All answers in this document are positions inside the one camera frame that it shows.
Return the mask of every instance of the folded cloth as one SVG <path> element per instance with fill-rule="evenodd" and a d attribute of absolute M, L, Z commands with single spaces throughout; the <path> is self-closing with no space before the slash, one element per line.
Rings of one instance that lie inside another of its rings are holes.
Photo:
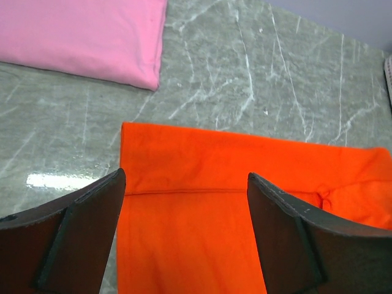
<path fill-rule="evenodd" d="M 166 5 L 0 1 L 0 61 L 156 90 Z"/>
<path fill-rule="evenodd" d="M 120 166 L 120 294 L 266 293 L 249 172 L 335 215 L 392 229 L 392 158 L 383 148 L 124 123 Z"/>

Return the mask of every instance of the pink towel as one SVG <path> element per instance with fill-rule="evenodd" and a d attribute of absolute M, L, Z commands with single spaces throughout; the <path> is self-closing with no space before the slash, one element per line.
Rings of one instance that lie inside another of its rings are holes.
<path fill-rule="evenodd" d="M 167 0 L 0 1 L 0 61 L 156 90 Z"/>

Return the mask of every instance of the orange towel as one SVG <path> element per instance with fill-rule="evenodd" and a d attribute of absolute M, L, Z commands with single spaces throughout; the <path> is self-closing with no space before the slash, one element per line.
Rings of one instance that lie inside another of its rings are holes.
<path fill-rule="evenodd" d="M 265 293 L 249 172 L 335 215 L 392 229 L 392 159 L 383 148 L 124 123 L 120 166 L 119 294 Z"/>

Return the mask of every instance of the marble surface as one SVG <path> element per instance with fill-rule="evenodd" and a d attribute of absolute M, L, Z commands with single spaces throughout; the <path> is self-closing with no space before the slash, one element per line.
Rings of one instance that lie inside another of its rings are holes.
<path fill-rule="evenodd" d="M 169 2 L 157 92 L 0 63 L 0 215 L 116 169 L 123 121 L 392 151 L 384 52 L 259 0 Z"/>

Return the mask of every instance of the crumpled fabric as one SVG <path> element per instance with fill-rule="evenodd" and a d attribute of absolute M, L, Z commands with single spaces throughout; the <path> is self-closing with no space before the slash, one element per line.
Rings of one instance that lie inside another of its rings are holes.
<path fill-rule="evenodd" d="M 167 0 L 0 1 L 0 61 L 156 90 Z"/>
<path fill-rule="evenodd" d="M 266 293 L 247 204 L 250 172 L 337 216 L 392 230 L 384 148 L 126 122 L 120 166 L 127 186 L 119 294 Z"/>

